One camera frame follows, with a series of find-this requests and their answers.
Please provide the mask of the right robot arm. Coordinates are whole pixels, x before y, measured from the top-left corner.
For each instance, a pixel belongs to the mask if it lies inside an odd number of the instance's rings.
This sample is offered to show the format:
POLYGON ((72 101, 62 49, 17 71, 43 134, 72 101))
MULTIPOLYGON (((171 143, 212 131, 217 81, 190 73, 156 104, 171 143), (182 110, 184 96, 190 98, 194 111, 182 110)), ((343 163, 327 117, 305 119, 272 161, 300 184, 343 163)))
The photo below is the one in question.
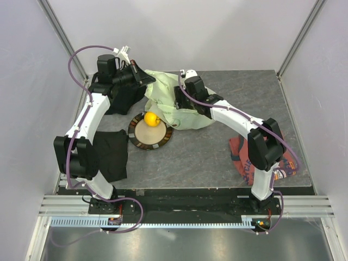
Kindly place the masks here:
POLYGON ((223 123, 247 141, 248 159, 254 166, 254 181, 249 200, 250 210, 261 214, 269 207, 273 191, 274 170, 286 147, 277 121, 253 117, 229 104, 217 94, 210 94, 194 70, 181 70, 175 90, 178 109, 193 109, 200 115, 223 123))

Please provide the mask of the yellow lemon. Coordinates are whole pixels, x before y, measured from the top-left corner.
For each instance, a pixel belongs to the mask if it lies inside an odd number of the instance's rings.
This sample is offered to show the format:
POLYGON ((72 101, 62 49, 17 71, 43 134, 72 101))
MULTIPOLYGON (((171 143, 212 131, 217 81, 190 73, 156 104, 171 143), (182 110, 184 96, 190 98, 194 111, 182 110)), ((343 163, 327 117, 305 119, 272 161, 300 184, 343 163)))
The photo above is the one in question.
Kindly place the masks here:
POLYGON ((153 112, 146 112, 144 115, 144 122, 150 127, 156 127, 160 124, 161 119, 153 112))

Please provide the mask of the light green plastic bag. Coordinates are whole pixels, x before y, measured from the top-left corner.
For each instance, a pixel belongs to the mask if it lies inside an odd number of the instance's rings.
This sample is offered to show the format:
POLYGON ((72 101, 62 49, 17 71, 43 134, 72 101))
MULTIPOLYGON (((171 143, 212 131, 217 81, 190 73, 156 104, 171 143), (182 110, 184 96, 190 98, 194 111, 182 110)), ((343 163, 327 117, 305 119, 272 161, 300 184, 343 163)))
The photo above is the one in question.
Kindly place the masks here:
POLYGON ((175 105, 174 87, 178 85, 178 76, 161 71, 145 71, 156 79, 147 86, 145 111, 160 117, 165 123, 177 130, 201 129, 212 125, 215 121, 200 115, 192 109, 177 109, 175 105))

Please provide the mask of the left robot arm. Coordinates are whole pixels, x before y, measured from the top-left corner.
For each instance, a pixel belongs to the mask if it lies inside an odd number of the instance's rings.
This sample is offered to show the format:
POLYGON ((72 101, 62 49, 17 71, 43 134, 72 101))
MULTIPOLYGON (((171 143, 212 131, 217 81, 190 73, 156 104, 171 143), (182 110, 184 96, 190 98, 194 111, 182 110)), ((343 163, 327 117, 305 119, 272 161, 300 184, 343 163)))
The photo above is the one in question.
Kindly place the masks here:
POLYGON ((87 187, 93 197, 101 199, 108 214, 119 209, 116 190, 100 170, 100 160, 93 146, 97 127, 105 114, 126 115, 141 100, 148 84, 155 78, 143 71, 124 51, 97 58, 97 72, 87 89, 87 100, 73 126, 64 136, 56 136, 54 150, 67 185, 87 187))

